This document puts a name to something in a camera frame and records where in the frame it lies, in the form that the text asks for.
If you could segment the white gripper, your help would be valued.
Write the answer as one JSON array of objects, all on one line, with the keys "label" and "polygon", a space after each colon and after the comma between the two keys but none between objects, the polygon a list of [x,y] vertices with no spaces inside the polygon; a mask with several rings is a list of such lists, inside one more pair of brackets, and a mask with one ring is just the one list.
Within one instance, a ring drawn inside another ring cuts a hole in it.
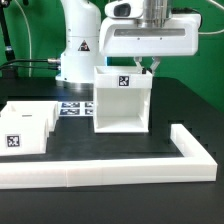
[{"label": "white gripper", "polygon": [[109,57],[134,57],[142,72],[142,57],[189,56],[198,50],[199,13],[173,12],[170,1],[113,1],[105,6],[99,51]]}]

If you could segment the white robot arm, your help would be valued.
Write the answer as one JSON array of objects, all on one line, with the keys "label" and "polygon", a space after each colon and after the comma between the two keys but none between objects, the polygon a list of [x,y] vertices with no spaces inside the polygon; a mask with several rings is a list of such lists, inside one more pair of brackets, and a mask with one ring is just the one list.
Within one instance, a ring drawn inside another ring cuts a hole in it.
[{"label": "white robot arm", "polygon": [[88,0],[60,0],[66,47],[61,86],[91,86],[107,57],[191,56],[198,50],[199,13],[173,9],[172,0],[114,0],[100,10]]}]

